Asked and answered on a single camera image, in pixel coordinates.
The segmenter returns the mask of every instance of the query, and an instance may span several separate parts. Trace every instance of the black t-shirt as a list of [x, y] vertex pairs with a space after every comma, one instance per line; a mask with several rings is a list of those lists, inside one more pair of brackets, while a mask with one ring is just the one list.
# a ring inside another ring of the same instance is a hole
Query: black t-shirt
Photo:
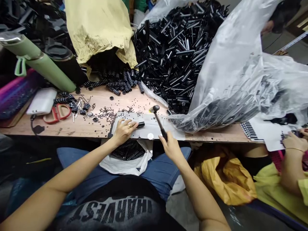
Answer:
[[146, 179], [120, 176], [66, 214], [57, 230], [185, 230]]

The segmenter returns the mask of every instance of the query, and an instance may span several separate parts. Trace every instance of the work table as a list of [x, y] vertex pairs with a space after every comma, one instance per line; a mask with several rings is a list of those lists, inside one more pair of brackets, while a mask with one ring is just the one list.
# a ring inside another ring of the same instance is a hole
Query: work table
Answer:
[[[44, 126], [45, 130], [39, 135], [41, 136], [59, 136], [59, 137], [91, 137], [91, 138], [108, 138], [111, 137], [113, 121], [118, 111], [127, 110], [129, 112], [149, 114], [149, 108], [159, 105], [158, 114], [167, 116], [167, 108], [156, 100], [149, 98], [146, 94], [141, 94], [138, 87], [135, 87], [126, 95], [117, 96], [108, 91], [105, 86], [94, 88], [92, 91], [81, 88], [81, 94], [88, 101], [91, 107], [88, 112], [92, 112], [98, 118], [98, 122], [94, 122], [93, 118], [83, 116], [78, 113], [73, 119], [69, 116], [67, 119], [59, 121], [55, 124], [46, 124], [43, 116], [38, 116], [33, 121], [33, 126]], [[24, 114], [16, 126], [11, 128], [0, 128], [0, 133], [5, 135], [34, 135], [31, 130], [30, 116]], [[248, 139], [240, 124], [233, 124], [222, 129], [200, 131], [194, 135], [186, 133], [186, 141], [201, 142], [252, 142]]]

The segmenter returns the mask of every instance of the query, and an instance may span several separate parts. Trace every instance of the pile of black tubes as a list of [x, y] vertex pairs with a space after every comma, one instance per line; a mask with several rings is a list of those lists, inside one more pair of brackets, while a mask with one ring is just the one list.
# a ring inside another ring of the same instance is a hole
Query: pile of black tubes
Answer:
[[217, 1], [178, 7], [134, 33], [139, 77], [173, 113], [187, 114], [198, 74], [218, 27], [227, 17]]

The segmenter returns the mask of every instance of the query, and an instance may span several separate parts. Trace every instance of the green thermos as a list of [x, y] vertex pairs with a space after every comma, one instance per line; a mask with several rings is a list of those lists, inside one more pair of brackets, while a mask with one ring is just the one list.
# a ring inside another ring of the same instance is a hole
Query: green thermos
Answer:
[[73, 92], [76, 89], [63, 71], [26, 36], [13, 31], [2, 32], [0, 44], [18, 58], [15, 75], [26, 76], [27, 64], [61, 91]]

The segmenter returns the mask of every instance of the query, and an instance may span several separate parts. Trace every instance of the bottle handle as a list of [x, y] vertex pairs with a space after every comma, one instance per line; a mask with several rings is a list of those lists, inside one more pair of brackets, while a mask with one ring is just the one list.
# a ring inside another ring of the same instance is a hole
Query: bottle handle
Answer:
[[16, 66], [15, 66], [15, 75], [16, 76], [26, 76], [27, 70], [26, 70], [26, 58], [24, 56], [16, 56], [18, 58]]

